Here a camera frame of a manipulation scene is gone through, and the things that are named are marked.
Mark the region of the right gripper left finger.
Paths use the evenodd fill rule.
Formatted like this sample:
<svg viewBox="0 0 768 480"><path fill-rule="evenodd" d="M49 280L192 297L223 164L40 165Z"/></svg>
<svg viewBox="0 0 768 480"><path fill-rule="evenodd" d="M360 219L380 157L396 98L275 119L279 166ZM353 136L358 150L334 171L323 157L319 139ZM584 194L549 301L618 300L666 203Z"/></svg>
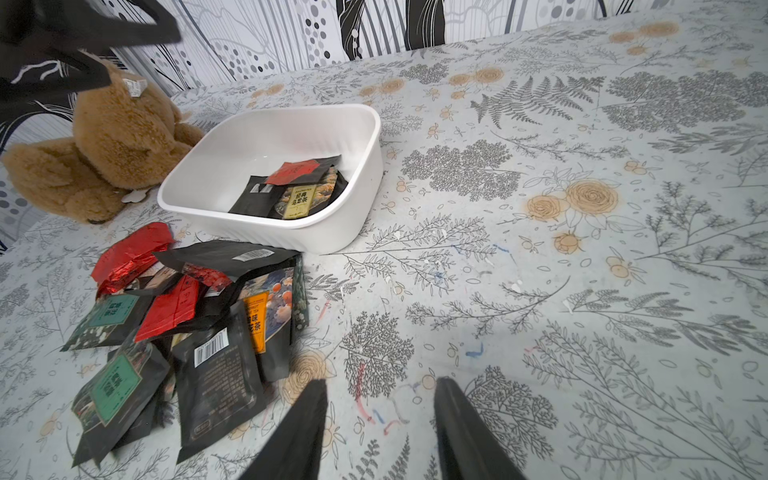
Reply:
<svg viewBox="0 0 768 480"><path fill-rule="evenodd" d="M325 380L311 380L240 479L317 479L328 406Z"/></svg>

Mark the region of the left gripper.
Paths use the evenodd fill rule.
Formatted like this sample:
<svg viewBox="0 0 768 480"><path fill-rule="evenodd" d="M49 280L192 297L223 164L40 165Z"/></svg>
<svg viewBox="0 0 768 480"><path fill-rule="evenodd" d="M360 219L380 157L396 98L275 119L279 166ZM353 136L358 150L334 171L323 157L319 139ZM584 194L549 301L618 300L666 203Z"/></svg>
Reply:
<svg viewBox="0 0 768 480"><path fill-rule="evenodd" d="M26 102L101 88L109 84L109 73L90 51L181 40L176 20L159 2L135 5L150 23L105 16L88 1L3 1L1 100Z"/></svg>

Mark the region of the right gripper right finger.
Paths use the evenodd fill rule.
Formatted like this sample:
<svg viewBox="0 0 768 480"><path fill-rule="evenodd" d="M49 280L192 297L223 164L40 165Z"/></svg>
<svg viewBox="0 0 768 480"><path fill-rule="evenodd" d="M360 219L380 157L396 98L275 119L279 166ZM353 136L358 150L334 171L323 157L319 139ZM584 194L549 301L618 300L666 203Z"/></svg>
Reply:
<svg viewBox="0 0 768 480"><path fill-rule="evenodd" d="M525 479L453 379L437 379L434 410L444 479Z"/></svg>

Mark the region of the yellow label tea bag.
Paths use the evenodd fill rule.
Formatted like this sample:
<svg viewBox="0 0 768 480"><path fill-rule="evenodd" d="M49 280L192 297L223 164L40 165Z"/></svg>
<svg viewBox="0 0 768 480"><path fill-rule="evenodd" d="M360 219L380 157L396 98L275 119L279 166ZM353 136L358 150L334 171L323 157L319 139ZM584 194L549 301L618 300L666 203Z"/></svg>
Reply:
<svg viewBox="0 0 768 480"><path fill-rule="evenodd" d="M298 220L314 215L333 203L347 185L347 180L338 169L331 167L316 184L288 186L268 217Z"/></svg>

